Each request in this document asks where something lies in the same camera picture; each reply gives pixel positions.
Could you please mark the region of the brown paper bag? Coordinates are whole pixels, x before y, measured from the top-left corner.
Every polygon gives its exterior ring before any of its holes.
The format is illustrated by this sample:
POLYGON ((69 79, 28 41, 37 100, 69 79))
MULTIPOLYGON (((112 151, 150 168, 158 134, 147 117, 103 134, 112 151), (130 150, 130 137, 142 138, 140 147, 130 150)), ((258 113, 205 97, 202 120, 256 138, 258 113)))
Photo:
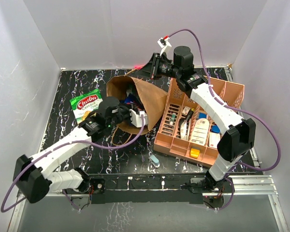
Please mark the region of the brown paper bag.
POLYGON ((121 75, 112 77, 107 82, 106 96, 124 100, 127 96, 126 91, 128 90, 129 85, 136 87, 140 101, 145 108, 145 113, 147 114, 148 122, 141 133, 141 135, 145 135, 155 127, 163 116, 167 100, 167 92, 154 84, 145 81, 144 78, 139 79, 128 75, 121 75))

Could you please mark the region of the green cassava chips bag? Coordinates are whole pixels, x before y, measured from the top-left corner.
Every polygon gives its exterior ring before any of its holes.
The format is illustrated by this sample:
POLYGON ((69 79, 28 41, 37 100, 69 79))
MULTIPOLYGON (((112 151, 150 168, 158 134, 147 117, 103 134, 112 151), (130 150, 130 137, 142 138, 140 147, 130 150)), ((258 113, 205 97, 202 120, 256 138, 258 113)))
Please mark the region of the green cassava chips bag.
POLYGON ((80 124, 86 119, 90 112, 97 110, 102 102, 99 89, 95 89, 70 100, 70 104, 77 121, 80 124))

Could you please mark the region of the blue chips bag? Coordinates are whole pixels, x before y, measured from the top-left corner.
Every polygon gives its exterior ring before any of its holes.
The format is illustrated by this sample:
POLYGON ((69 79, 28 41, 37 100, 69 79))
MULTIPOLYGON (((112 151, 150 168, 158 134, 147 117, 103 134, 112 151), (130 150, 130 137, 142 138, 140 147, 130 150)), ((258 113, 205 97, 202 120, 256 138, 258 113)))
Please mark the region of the blue chips bag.
POLYGON ((134 104, 136 105, 138 108, 142 108, 142 104, 141 102, 133 95, 133 94, 129 94, 123 101, 123 103, 125 104, 134 104))

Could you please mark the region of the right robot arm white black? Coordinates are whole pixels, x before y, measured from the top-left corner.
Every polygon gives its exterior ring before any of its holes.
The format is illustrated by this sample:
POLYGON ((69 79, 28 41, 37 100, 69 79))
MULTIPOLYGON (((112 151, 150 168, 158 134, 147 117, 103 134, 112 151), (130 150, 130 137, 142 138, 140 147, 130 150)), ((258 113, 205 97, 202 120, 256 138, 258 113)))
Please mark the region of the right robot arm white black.
POLYGON ((176 47, 173 60, 167 59, 166 53, 153 53, 138 74, 151 79, 174 78, 179 89, 202 107, 219 127, 222 138, 217 145, 218 157, 214 165, 203 180, 189 184, 191 188, 216 192, 222 188, 232 167, 253 147, 256 124, 253 119, 244 119, 229 109, 217 94, 211 92, 210 79, 196 74, 193 58, 187 46, 176 47))

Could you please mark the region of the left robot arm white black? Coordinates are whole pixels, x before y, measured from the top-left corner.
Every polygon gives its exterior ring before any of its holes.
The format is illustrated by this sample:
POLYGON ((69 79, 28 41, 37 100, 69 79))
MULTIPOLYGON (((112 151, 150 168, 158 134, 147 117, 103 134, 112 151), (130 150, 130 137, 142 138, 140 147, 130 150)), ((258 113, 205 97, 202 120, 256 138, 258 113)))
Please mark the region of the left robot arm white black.
POLYGON ((67 136, 44 151, 31 157, 20 156, 15 165, 13 184, 24 194, 30 203, 36 203, 50 191, 74 189, 80 193, 89 191, 90 177, 80 168, 55 172, 65 160, 80 150, 94 146, 110 150, 111 147, 98 145, 109 129, 129 121, 141 130, 146 125, 146 114, 137 112, 131 104, 120 103, 115 97, 106 97, 91 111, 67 136))

